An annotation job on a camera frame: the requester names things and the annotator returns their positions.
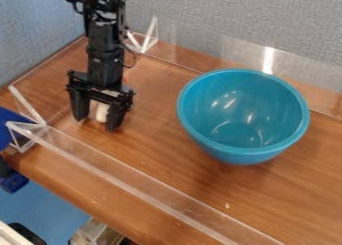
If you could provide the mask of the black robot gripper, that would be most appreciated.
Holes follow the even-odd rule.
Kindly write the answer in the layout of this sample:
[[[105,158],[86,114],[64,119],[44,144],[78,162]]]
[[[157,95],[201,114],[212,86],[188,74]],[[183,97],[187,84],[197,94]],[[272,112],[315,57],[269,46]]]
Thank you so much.
[[[88,58],[85,72],[69,70],[65,89],[69,93],[73,118],[81,121],[89,114],[89,103],[96,101],[106,104],[105,131],[113,132],[121,125],[133,100],[133,89],[122,82],[122,53],[117,56]],[[116,97],[102,93],[116,91]]]

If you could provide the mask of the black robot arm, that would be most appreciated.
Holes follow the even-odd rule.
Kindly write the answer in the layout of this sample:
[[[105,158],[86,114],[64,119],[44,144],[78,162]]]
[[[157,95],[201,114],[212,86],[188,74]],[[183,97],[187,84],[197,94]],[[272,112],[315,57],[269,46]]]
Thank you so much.
[[[88,45],[86,72],[69,70],[66,91],[73,118],[84,120],[89,103],[97,101],[108,106],[105,130],[113,132],[121,125],[133,102],[133,89],[124,84],[124,52],[128,47],[125,21],[126,0],[65,0],[76,13],[82,15]]]

